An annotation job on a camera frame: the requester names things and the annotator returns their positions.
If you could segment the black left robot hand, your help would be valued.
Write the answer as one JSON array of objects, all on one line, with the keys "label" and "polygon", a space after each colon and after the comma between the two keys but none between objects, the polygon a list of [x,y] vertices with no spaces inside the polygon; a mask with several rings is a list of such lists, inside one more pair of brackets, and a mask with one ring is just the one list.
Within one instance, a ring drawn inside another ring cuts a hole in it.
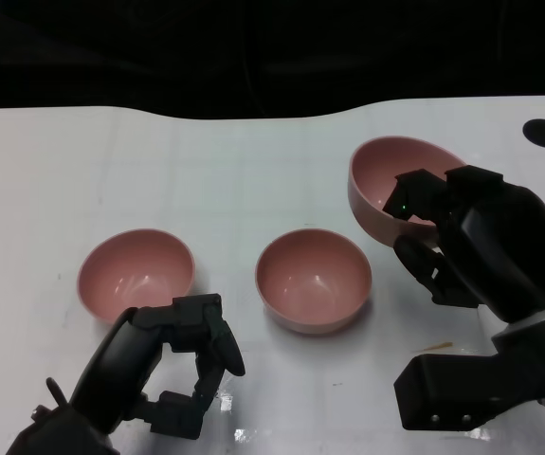
[{"label": "black left robot hand", "polygon": [[[193,353],[198,379],[190,395],[164,391],[155,402],[143,391],[169,344]],[[93,354],[70,398],[98,432],[142,420],[154,433],[196,440],[225,373],[245,374],[237,341],[218,294],[173,299],[161,307],[125,310]]]}]

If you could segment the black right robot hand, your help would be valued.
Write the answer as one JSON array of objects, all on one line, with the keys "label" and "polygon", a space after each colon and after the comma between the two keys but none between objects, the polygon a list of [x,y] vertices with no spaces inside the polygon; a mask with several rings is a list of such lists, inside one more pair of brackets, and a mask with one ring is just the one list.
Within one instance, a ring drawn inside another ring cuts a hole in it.
[{"label": "black right robot hand", "polygon": [[506,323],[545,310],[545,204],[502,174],[462,166],[397,175],[384,211],[434,227],[433,246],[401,234],[393,250],[438,305],[482,304]]}]

